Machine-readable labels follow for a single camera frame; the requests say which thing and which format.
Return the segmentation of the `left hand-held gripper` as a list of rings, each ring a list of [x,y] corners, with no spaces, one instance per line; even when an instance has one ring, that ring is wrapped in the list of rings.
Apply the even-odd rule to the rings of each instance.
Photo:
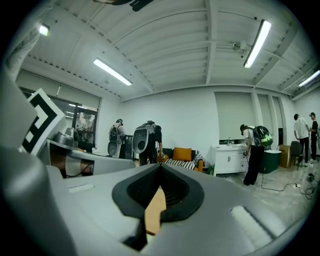
[[[38,89],[28,102],[37,116],[31,124],[21,150],[37,156],[48,145],[49,164],[63,176],[94,176],[115,173],[135,167],[133,160],[113,158],[81,151],[78,132],[67,127],[66,115],[54,104],[43,89]]]

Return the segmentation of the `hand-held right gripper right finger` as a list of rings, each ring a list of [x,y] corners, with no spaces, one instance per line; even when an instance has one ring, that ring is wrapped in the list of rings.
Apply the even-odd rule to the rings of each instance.
[[[176,169],[203,188],[201,206],[187,219],[163,223],[151,256],[276,256],[285,247],[283,221],[247,190],[216,176]]]

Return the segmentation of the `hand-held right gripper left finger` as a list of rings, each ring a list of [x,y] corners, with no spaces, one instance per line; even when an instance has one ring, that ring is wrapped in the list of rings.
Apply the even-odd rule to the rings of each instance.
[[[121,182],[145,177],[158,168],[145,165],[118,172],[64,179],[46,166],[53,205],[66,238],[55,246],[61,256],[160,256],[162,238],[147,244],[143,225],[145,209],[127,193]]]

